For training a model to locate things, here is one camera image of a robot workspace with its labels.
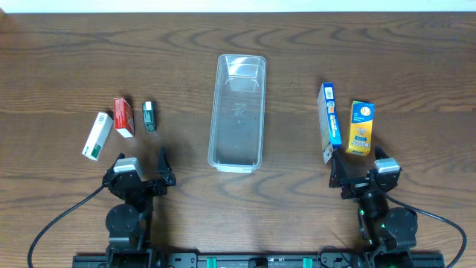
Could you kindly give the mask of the yellow blue box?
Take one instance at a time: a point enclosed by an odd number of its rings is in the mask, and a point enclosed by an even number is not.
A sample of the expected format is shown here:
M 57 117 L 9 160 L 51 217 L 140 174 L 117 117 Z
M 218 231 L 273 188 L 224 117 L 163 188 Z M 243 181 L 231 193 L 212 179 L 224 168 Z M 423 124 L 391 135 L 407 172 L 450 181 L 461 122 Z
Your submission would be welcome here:
M 350 125 L 346 153 L 367 156 L 373 131 L 374 104 L 355 100 L 350 106 Z

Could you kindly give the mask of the white green box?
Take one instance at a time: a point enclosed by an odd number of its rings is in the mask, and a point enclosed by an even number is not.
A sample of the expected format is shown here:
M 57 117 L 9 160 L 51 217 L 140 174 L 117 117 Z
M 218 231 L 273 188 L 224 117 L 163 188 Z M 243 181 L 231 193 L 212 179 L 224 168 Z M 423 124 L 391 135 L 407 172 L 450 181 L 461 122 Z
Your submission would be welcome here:
M 99 112 L 89 133 L 82 154 L 91 160 L 97 161 L 109 137 L 113 125 L 112 118 L 105 112 Z

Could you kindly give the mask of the blue white box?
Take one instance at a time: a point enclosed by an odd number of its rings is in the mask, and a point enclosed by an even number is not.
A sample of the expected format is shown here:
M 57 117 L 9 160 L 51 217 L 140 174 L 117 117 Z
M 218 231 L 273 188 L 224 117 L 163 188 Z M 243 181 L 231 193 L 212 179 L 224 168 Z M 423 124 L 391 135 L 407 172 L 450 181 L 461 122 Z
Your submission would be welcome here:
M 322 153 L 326 164 L 332 158 L 332 152 L 342 145 L 333 83 L 322 83 L 317 96 L 317 107 Z

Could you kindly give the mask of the red box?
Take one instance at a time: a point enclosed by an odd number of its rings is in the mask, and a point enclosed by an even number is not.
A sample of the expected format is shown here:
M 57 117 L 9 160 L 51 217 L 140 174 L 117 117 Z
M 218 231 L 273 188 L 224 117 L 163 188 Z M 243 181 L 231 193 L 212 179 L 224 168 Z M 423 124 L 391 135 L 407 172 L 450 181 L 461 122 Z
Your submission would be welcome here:
M 124 138 L 132 138 L 135 134 L 134 112 L 125 98 L 114 99 L 115 130 Z

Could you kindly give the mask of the clear plastic container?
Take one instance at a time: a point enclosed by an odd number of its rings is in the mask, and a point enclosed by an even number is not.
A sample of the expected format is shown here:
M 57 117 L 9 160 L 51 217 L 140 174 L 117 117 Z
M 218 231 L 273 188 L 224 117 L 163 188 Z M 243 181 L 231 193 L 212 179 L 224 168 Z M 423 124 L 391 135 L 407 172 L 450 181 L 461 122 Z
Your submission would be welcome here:
M 208 162 L 220 172 L 253 173 L 262 164 L 266 67 L 261 56 L 217 60 Z

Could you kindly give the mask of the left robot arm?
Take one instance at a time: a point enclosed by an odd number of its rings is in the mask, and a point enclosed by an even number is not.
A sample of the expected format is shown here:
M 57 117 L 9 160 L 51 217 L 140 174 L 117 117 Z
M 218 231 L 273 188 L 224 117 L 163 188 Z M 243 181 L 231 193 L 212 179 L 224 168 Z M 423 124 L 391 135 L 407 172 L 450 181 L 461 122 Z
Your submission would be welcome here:
M 142 167 L 135 157 L 120 153 L 106 171 L 102 186 L 123 200 L 106 216 L 109 246 L 106 248 L 106 268 L 164 268 L 165 254 L 151 245 L 153 199 L 167 194 L 176 185 L 165 149 L 158 154 L 158 177 L 142 180 Z

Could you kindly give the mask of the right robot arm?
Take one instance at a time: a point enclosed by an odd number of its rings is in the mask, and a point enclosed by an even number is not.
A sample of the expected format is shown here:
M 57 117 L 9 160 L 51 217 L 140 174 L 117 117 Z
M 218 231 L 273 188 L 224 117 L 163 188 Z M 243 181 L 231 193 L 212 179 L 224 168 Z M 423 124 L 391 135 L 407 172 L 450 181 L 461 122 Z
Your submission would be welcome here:
M 376 148 L 373 168 L 364 176 L 350 177 L 344 160 L 333 151 L 330 188 L 340 188 L 343 200 L 358 204 L 361 236 L 369 245 L 350 259 L 352 267 L 412 267 L 410 249 L 417 244 L 417 214 L 402 206 L 390 208 L 388 191 L 402 172 L 397 161 Z

